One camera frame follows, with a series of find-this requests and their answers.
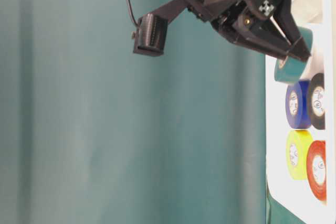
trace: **tape core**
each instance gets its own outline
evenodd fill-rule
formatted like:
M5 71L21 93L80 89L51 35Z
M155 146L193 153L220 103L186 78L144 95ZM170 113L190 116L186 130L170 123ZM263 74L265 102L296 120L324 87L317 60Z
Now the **tape core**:
M315 182L322 186L325 181L325 171L326 165L324 164L323 158L320 155L316 155L312 162L312 173Z
M316 116L322 117L325 113L324 110L324 88L321 86L317 86L313 94L311 95L311 106L313 108L313 112Z
M292 116L298 114L299 99L298 94L293 90L289 95L289 111Z
M297 166L299 163L299 153L295 144L291 144L289 147L289 157L292 166Z

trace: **teal curtain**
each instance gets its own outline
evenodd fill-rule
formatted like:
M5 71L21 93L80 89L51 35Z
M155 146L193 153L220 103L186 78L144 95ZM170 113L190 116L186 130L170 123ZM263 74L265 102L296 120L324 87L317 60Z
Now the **teal curtain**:
M125 0L0 0L0 27L1 223L265 223L264 56L188 12L134 55Z

